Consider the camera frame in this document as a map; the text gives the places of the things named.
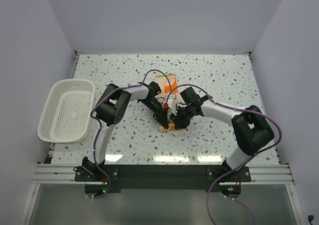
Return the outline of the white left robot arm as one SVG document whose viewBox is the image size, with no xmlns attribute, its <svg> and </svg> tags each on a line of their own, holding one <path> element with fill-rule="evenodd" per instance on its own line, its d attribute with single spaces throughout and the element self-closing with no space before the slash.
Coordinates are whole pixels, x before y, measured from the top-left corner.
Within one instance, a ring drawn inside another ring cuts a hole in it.
<svg viewBox="0 0 319 225">
<path fill-rule="evenodd" d="M 158 102 L 156 96 L 161 92 L 160 86 L 152 81 L 150 84 L 140 82 L 127 88 L 109 84 L 93 108 L 90 116 L 99 123 L 99 129 L 93 142 L 92 155 L 83 159 L 83 166 L 91 162 L 86 169 L 86 176 L 98 181 L 103 176 L 102 165 L 109 140 L 115 126 L 123 119 L 128 104 L 132 101 L 141 102 L 153 112 L 154 119 L 168 129 L 167 105 Z"/>
</svg>

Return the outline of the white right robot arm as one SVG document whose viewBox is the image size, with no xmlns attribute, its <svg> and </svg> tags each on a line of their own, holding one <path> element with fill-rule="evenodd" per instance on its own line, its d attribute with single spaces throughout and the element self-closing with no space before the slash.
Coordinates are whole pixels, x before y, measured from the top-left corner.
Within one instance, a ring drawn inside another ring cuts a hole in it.
<svg viewBox="0 0 319 225">
<path fill-rule="evenodd" d="M 213 118 L 233 128 L 237 147 L 222 163 L 222 176 L 229 182 L 239 177 L 238 166 L 250 160 L 274 139 L 272 128 L 255 105 L 236 109 L 213 101 L 209 95 L 201 97 L 191 87 L 180 95 L 184 106 L 177 105 L 176 112 L 170 115 L 176 129 L 187 128 L 195 116 Z"/>
</svg>

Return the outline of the orange patterned towel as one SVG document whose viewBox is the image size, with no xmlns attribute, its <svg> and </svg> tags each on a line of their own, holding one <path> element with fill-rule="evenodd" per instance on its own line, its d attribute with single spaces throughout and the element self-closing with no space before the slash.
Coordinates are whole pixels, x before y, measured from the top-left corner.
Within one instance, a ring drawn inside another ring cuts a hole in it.
<svg viewBox="0 0 319 225">
<path fill-rule="evenodd" d="M 155 76 L 155 82 L 159 85 L 159 87 L 161 89 L 161 92 L 159 93 L 159 95 L 156 96 L 156 99 L 161 104 L 166 102 L 166 98 L 170 92 L 170 89 L 175 89 L 177 87 L 176 75 L 173 73 L 170 73 L 170 74 L 167 74 L 166 76 L 168 79 L 166 79 L 166 77 L 164 75 Z M 180 105 L 181 97 L 179 95 L 178 89 L 175 89 L 172 94 L 176 95 L 176 98 L 177 98 L 176 106 Z M 168 130 L 175 130 L 174 123 L 171 119 L 169 119 L 169 129 L 165 129 L 161 125 L 159 126 L 159 131 L 161 131 L 161 132 L 168 131 Z"/>
</svg>

